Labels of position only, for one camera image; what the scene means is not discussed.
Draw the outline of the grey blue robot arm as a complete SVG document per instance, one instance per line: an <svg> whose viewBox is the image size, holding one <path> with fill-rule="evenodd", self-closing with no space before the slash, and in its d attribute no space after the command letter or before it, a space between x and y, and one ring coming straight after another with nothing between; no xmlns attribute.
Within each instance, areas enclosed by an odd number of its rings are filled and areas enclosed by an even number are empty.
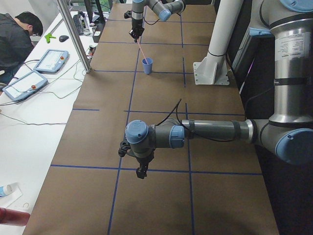
<svg viewBox="0 0 313 235"><path fill-rule="evenodd" d="M161 21L181 13L186 5L209 4L210 0L133 0L129 32L137 42L144 28L143 11L148 6ZM194 62L196 85L213 85L221 70L243 0L221 0L207 56ZM313 160L313 117L305 108L307 85L313 78L313 1L253 0L250 36L275 37L274 113L268 119L245 121L179 120L170 118L147 125L141 120L127 124L118 154L136 158L136 175L147 177L148 165L156 148L181 148L185 139L204 138L217 142L246 140L260 145L279 159L294 165Z"/></svg>
<svg viewBox="0 0 313 235"><path fill-rule="evenodd" d="M171 15L182 12L185 9L185 2L183 0L174 0L167 3L164 0L132 1L132 9L124 14L124 18L132 19L132 29L129 34L135 43L137 43L144 32L143 13L145 6L149 7L162 22L165 22Z"/></svg>

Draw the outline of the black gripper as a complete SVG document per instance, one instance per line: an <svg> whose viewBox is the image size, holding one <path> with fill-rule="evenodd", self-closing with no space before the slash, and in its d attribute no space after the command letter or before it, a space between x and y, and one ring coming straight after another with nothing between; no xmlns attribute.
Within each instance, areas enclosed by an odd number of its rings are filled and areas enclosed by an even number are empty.
<svg viewBox="0 0 313 235"><path fill-rule="evenodd" d="M134 37L134 42L138 42L138 37L141 37L144 32L143 28L143 19L136 20L132 19L132 29L130 30L129 34L131 37Z"/></svg>
<svg viewBox="0 0 313 235"><path fill-rule="evenodd" d="M147 169L149 163L154 159L154 154L150 154L146 157L140 158L136 157L136 160L139 162L139 167L136 169L136 175L139 179L144 179L147 177Z"/></svg>

